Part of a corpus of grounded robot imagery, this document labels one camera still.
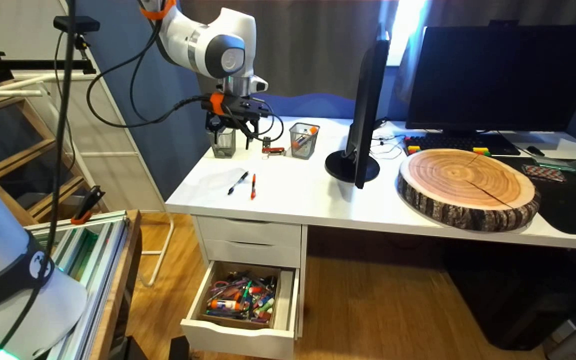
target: mesh pen holder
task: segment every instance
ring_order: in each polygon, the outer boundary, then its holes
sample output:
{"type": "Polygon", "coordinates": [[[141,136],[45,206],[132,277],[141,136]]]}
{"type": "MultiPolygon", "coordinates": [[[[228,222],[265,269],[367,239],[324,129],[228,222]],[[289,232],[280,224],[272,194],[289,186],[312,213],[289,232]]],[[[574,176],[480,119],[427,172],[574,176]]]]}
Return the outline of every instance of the mesh pen holder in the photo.
{"type": "Polygon", "coordinates": [[[229,159],[235,154],[235,150],[237,150],[237,132],[234,129],[222,128],[218,130],[216,139],[215,133],[212,131],[208,131],[207,135],[215,158],[229,159]]]}
{"type": "Polygon", "coordinates": [[[309,123],[295,123],[290,128],[290,149],[293,158],[309,159],[315,152],[319,127],[309,123]]]}

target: window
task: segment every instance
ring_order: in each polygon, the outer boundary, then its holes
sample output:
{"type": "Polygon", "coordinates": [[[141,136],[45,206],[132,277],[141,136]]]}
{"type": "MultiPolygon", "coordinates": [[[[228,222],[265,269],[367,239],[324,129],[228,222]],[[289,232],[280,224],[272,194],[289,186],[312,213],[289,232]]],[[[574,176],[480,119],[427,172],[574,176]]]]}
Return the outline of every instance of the window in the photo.
{"type": "Polygon", "coordinates": [[[399,66],[406,50],[407,39],[419,25],[423,5],[428,0],[399,0],[395,22],[390,32],[390,52],[387,66],[399,66]]]}

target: open drawer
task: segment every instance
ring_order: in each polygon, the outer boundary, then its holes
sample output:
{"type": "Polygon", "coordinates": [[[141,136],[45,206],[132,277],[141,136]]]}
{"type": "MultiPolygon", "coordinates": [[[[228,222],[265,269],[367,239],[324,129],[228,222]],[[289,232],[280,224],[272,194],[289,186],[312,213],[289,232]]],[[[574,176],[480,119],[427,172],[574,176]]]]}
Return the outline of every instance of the open drawer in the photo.
{"type": "MultiPolygon", "coordinates": [[[[271,328],[248,330],[200,320],[205,311],[204,294],[214,283],[215,271],[225,262],[211,261],[181,327],[190,346],[201,351],[292,360],[297,334],[299,269],[282,269],[275,296],[271,328]]],[[[242,269],[249,265],[241,264],[242,269]]]]}

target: wood slice pattern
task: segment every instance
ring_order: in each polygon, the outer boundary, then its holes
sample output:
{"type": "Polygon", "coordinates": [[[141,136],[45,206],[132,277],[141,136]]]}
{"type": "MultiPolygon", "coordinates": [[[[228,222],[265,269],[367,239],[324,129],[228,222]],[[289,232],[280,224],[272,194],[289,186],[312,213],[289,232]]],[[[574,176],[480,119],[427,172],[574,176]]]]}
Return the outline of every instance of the wood slice pattern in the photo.
{"type": "Polygon", "coordinates": [[[397,192],[426,216],[478,231],[509,231],[537,214],[541,196],[530,179],[491,157],[436,148],[407,157],[397,192]]]}

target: black pen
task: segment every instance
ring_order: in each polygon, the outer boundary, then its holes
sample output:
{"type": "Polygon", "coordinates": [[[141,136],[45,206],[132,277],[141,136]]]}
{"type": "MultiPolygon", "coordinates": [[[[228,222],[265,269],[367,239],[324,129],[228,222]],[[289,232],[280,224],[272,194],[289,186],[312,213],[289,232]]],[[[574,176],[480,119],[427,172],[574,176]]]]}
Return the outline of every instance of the black pen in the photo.
{"type": "Polygon", "coordinates": [[[247,176],[247,171],[246,171],[243,175],[241,175],[241,178],[240,178],[237,182],[235,182],[235,184],[232,185],[232,187],[228,190],[228,195],[230,195],[230,194],[232,194],[233,192],[235,192],[235,186],[237,186],[238,184],[240,184],[240,183],[246,178],[246,176],[247,176]]]}

